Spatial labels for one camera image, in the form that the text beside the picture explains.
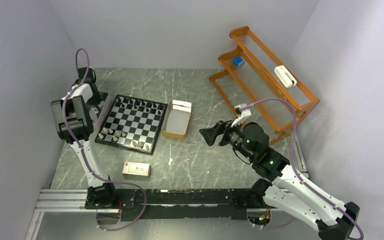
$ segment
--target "chessboard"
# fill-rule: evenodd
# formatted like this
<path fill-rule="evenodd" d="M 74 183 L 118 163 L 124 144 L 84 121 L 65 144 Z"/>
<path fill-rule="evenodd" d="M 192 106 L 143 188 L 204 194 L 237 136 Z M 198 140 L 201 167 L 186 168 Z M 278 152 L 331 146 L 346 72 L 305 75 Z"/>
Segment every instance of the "chessboard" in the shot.
<path fill-rule="evenodd" d="M 95 142 L 152 155 L 167 104 L 117 95 Z"/>

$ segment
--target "orange rack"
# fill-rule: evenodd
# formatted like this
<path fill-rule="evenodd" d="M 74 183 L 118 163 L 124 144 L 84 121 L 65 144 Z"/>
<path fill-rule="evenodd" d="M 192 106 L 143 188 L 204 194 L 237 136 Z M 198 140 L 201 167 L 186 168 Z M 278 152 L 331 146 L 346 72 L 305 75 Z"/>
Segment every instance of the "orange rack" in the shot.
<path fill-rule="evenodd" d="M 296 85 L 289 88 L 283 86 L 275 74 L 275 67 L 284 65 L 283 62 L 264 45 L 248 26 L 232 30 L 229 36 L 237 43 L 237 47 L 218 57 L 224 70 L 211 75 L 209 80 L 233 114 L 236 115 L 234 106 L 216 82 L 217 79 L 227 75 L 233 77 L 253 102 L 266 98 L 280 98 L 291 103 L 296 113 L 297 124 L 300 124 L 320 100 L 291 71 L 289 72 L 296 79 Z M 232 63 L 235 57 L 241 57 L 245 63 L 236 67 Z M 277 134 L 277 137 L 269 142 L 270 145 L 292 133 L 293 117 L 288 107 L 282 102 L 262 102 L 256 107 Z"/>

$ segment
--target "cardboard box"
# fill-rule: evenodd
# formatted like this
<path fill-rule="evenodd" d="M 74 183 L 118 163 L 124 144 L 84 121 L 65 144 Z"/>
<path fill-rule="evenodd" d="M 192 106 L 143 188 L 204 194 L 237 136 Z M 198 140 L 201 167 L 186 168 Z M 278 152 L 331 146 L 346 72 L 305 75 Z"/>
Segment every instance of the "cardboard box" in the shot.
<path fill-rule="evenodd" d="M 171 100 L 162 122 L 162 135 L 169 138 L 185 139 L 191 118 L 192 103 Z"/>

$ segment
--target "marble tabletop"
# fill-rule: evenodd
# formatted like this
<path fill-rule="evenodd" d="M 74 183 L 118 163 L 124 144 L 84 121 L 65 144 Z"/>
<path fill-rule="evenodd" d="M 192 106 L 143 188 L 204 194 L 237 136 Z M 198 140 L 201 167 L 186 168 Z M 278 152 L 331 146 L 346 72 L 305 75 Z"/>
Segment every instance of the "marble tabletop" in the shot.
<path fill-rule="evenodd" d="M 102 165 L 112 180 L 129 181 L 145 189 L 249 188 L 259 176 L 245 165 L 229 146 L 207 146 L 199 129 L 217 121 L 235 118 L 222 97 L 208 80 L 219 69 L 94 68 L 100 92 L 112 98 L 117 94 L 168 103 L 181 100 L 192 103 L 185 140 L 159 135 L 153 155 L 96 143 Z M 217 81 L 233 105 L 250 103 L 239 85 L 230 77 Z M 264 117 L 254 108 L 248 122 L 256 122 L 274 138 L 276 135 Z M 271 147 L 289 158 L 291 136 Z M 124 162 L 148 163 L 151 175 L 143 179 L 125 179 Z M 295 144 L 294 162 L 306 172 L 299 144 Z M 85 171 L 74 150 L 65 143 L 56 167 L 51 189 L 87 189 Z"/>

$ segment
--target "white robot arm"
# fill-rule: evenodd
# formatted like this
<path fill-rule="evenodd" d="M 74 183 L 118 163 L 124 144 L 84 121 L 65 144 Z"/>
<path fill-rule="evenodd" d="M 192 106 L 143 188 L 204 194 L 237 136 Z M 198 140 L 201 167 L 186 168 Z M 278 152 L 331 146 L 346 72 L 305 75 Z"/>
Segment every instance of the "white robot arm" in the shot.
<path fill-rule="evenodd" d="M 68 94 L 69 99 L 67 101 L 67 120 L 71 126 L 71 129 L 75 132 L 79 142 L 84 148 L 84 153 L 88 160 L 88 163 L 93 169 L 94 173 L 104 179 L 108 179 L 108 173 L 105 168 L 101 165 L 99 161 L 98 154 L 95 149 L 95 143 L 90 139 L 90 135 L 94 132 L 94 123 L 98 122 L 98 119 L 94 114 L 90 114 L 93 112 L 91 110 L 91 106 L 102 106 L 105 102 L 104 99 L 101 98 L 98 88 L 95 83 L 89 78 L 85 83 L 79 87 L 72 93 Z M 88 170 L 85 161 L 83 161 L 83 156 L 81 153 L 81 149 L 79 145 L 73 140 L 73 138 L 65 131 L 67 128 L 65 127 L 63 121 L 63 111 L 62 111 L 62 103 L 66 98 L 63 97 L 60 100 L 55 100 L 51 102 L 51 110 L 52 115 L 55 121 L 55 126 L 58 132 L 58 135 L 61 139 L 64 139 L 70 147 L 76 152 L 78 158 L 81 160 L 81 165 L 86 173 L 87 183 L 89 187 L 99 187 L 102 186 L 103 182 L 96 177 Z"/>
<path fill-rule="evenodd" d="M 355 222 L 359 206 L 353 202 L 345 204 L 294 171 L 287 158 L 269 147 L 269 136 L 258 124 L 250 122 L 241 130 L 242 123 L 251 115 L 249 109 L 241 111 L 243 107 L 244 104 L 235 107 L 235 120 L 219 121 L 213 127 L 199 130 L 206 143 L 212 146 L 216 137 L 223 134 L 218 145 L 230 144 L 249 160 L 247 164 L 262 177 L 251 191 L 264 204 L 300 219 L 317 231 L 322 240 L 346 240 L 354 228 L 348 217 Z"/>

